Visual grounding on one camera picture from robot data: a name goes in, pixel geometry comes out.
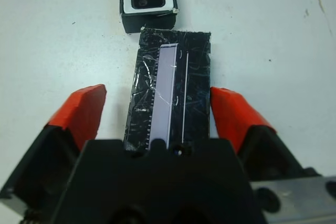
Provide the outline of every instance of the black tape-wrapped block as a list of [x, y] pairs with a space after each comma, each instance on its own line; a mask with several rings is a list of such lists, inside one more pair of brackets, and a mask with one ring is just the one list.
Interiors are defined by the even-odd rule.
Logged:
[[172, 100], [165, 100], [171, 105], [169, 147], [209, 138], [210, 37], [210, 33], [141, 31], [124, 137], [127, 150], [148, 149], [162, 45], [177, 45]]

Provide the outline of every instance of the scratch mark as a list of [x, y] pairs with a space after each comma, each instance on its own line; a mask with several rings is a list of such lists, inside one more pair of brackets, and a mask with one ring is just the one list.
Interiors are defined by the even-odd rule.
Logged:
[[324, 12], [324, 8], [323, 8], [323, 5], [322, 5], [322, 0], [318, 0], [319, 1], [319, 6], [320, 6], [320, 8], [321, 8], [321, 11], [323, 12], [323, 13], [325, 13]]
[[328, 29], [329, 29], [330, 35], [333, 37], [333, 33], [332, 33], [331, 28], [330, 28], [329, 19], [328, 19], [327, 15], [326, 15], [326, 13], [325, 13], [325, 11], [324, 11], [324, 8], [323, 8], [323, 5], [322, 5], [322, 0], [318, 0], [318, 2], [319, 2], [319, 6], [320, 6], [321, 11], [322, 11], [323, 14], [324, 14], [324, 18], [326, 19], [326, 22], [327, 22], [327, 25], [328, 25]]

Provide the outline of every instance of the thin white line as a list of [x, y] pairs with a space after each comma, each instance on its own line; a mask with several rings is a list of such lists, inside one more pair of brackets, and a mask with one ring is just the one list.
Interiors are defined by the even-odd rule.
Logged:
[[[177, 44], [175, 45], [174, 51], [174, 63], [176, 64], [176, 54], [177, 54]], [[168, 133], [167, 133], [167, 148], [169, 148], [169, 137], [170, 137], [170, 124], [172, 120], [172, 107], [173, 107], [173, 94], [174, 94], [174, 82], [175, 82], [175, 69], [173, 67], [173, 78], [172, 78], [172, 89], [171, 89], [171, 97], [170, 97], [170, 109], [169, 109], [169, 119], [168, 119]]]
[[188, 61], [189, 61], [189, 52], [187, 52], [187, 64], [186, 64], [186, 67], [185, 67], [184, 104], [183, 104], [183, 122], [182, 122], [182, 143], [184, 141], [184, 121], [185, 121], [185, 102], [187, 100]]

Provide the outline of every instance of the small hole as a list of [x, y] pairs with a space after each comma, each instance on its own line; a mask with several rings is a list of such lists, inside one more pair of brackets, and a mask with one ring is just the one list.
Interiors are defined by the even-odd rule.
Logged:
[[268, 188], [259, 188], [255, 191], [260, 207], [271, 213], [280, 210], [280, 200], [275, 193]]
[[147, 0], [139, 0], [139, 6], [144, 7], [148, 4]]
[[329, 181], [325, 185], [327, 192], [330, 194], [331, 197], [336, 199], [336, 182], [335, 181]]

